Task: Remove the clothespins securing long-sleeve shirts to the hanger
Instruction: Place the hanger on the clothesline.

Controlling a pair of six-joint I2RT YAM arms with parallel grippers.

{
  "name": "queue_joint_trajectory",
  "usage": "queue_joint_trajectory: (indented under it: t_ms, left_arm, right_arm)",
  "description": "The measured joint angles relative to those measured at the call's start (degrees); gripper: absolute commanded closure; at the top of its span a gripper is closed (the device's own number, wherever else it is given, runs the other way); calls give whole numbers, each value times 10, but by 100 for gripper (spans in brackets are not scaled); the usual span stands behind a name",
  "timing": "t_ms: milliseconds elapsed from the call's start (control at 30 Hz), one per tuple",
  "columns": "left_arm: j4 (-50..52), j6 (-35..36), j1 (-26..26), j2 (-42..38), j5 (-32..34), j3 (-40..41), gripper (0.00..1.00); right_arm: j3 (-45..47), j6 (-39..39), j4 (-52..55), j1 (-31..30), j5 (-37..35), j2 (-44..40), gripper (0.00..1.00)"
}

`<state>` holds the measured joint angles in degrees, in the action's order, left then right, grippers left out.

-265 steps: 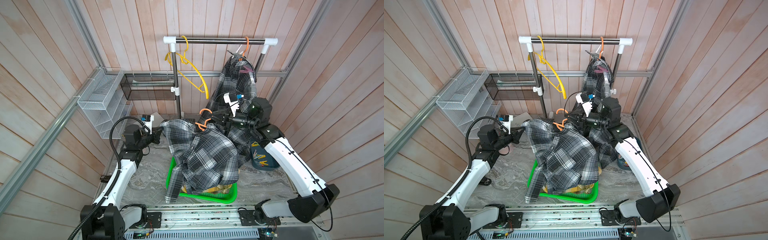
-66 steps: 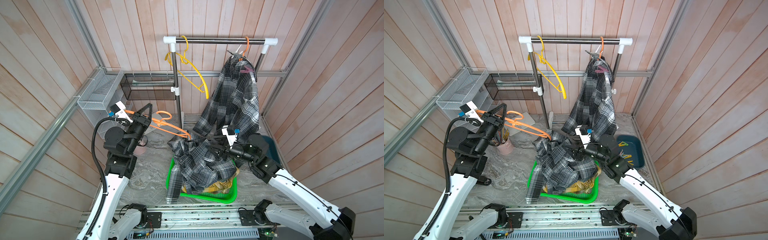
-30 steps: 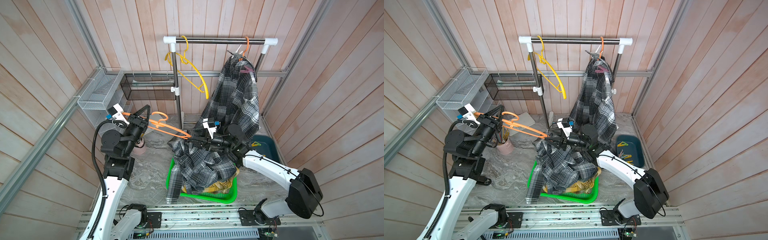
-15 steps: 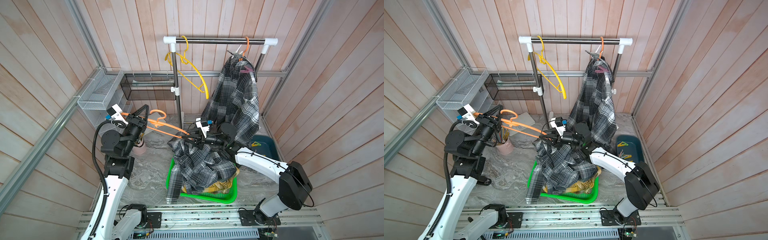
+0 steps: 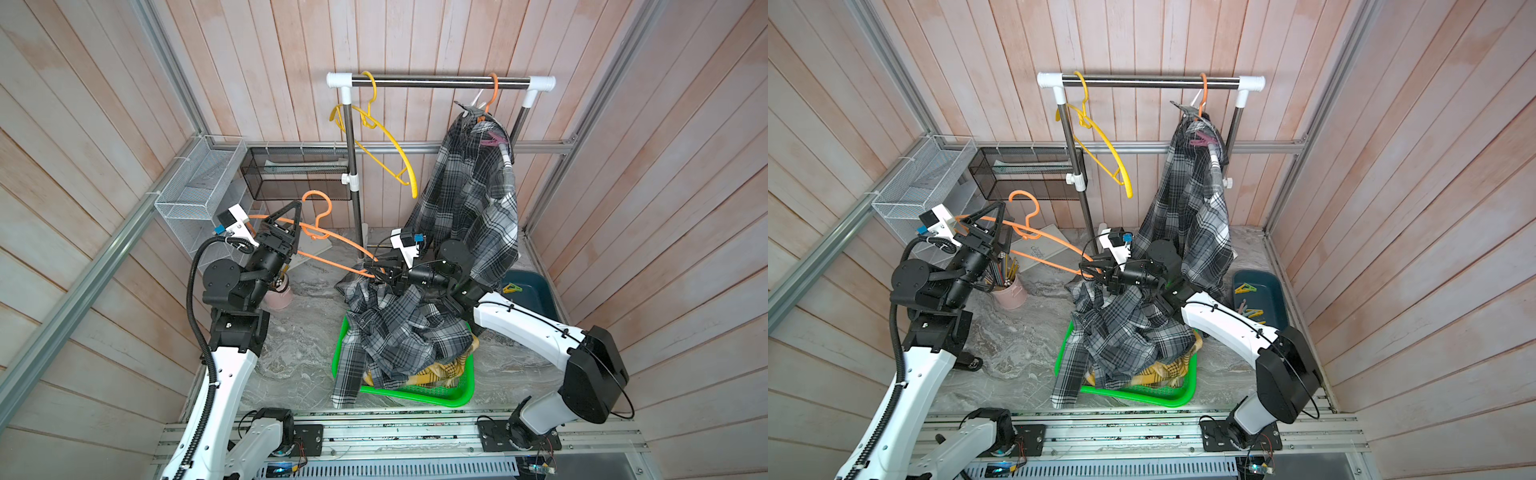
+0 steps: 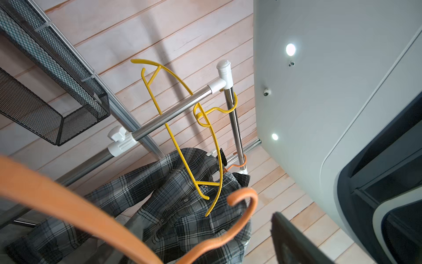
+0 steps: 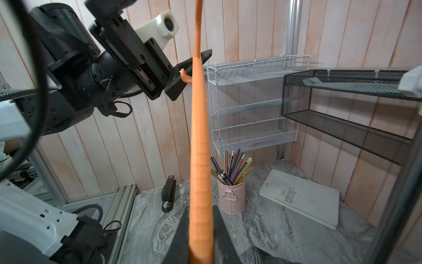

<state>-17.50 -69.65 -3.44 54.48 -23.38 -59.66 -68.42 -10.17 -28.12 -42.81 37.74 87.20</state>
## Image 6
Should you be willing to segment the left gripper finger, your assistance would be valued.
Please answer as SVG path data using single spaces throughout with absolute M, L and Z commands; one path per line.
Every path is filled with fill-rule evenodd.
M 333 263 L 280 212 L 271 218 L 271 237 L 279 264 Z

